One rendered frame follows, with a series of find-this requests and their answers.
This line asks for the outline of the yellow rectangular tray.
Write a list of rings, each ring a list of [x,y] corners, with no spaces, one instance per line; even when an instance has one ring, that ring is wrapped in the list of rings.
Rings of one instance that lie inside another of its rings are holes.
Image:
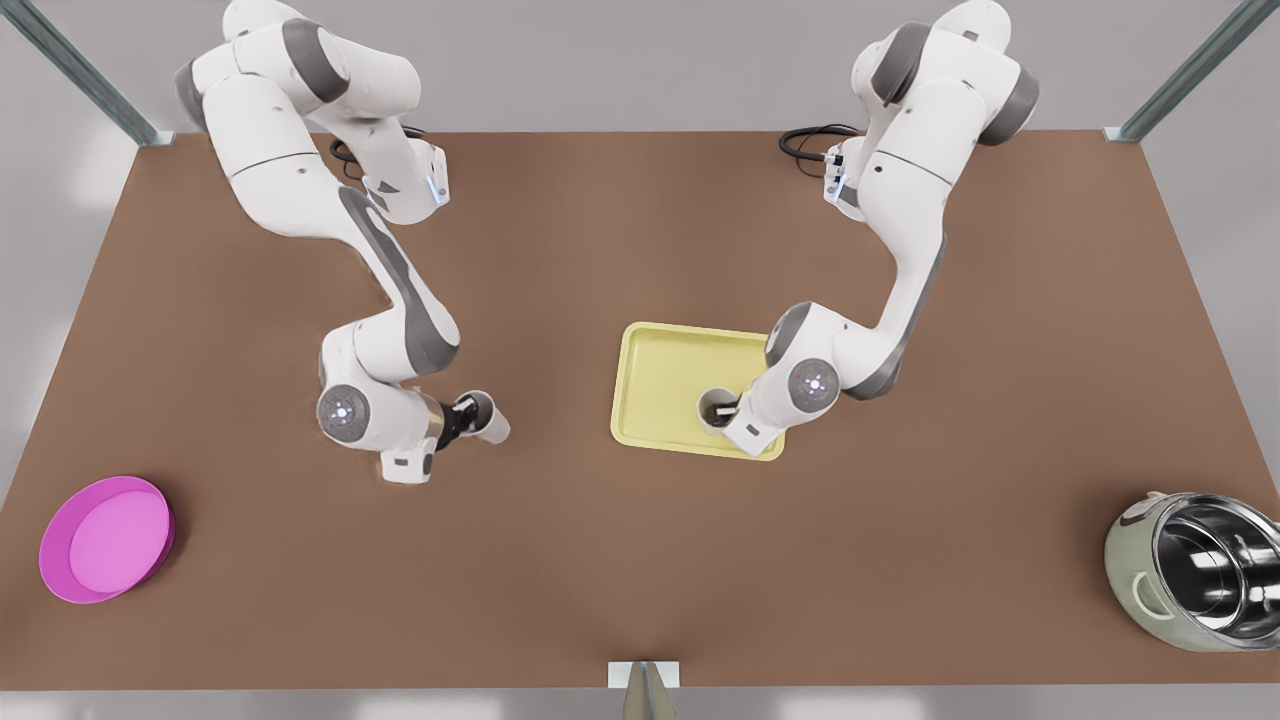
[[[635,322],[623,332],[611,410],[621,445],[750,460],[701,427],[703,392],[739,395],[765,370],[765,334]]]

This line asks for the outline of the white IKEA cup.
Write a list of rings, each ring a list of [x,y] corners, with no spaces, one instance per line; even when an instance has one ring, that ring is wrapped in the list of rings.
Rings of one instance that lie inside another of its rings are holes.
[[[486,392],[475,389],[460,396],[453,411],[458,437],[477,438],[488,445],[499,445],[509,437],[509,421]]]
[[[724,387],[705,389],[698,400],[698,419],[704,432],[709,436],[723,436],[737,414],[731,418],[714,418],[714,404],[733,401],[739,404],[739,393]]]

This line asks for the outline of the grey-green steel pot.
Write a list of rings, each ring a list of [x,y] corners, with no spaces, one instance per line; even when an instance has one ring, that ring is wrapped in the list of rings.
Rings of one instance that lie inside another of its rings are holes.
[[[1108,528],[1103,565],[1125,612],[1166,644],[1280,650],[1280,523],[1236,498],[1151,492]]]

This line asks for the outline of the pink round bowl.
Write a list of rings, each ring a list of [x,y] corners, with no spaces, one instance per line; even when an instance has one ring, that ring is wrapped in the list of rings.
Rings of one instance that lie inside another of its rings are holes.
[[[165,561],[177,521],[165,495],[138,477],[109,477],[69,497],[38,547],[46,588],[69,603],[100,603],[148,579]]]

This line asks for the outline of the silver frame post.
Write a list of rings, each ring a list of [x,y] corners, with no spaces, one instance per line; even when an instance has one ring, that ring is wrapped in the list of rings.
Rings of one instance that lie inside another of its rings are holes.
[[[678,720],[669,689],[681,687],[678,661],[611,661],[611,689],[625,688],[621,720]]]
[[[1280,0],[1240,0],[1125,122],[1102,128],[1105,140],[1110,143],[1144,140],[1275,12],[1280,12]]]
[[[31,0],[0,0],[0,15],[140,147],[166,147],[173,131],[156,129]]]

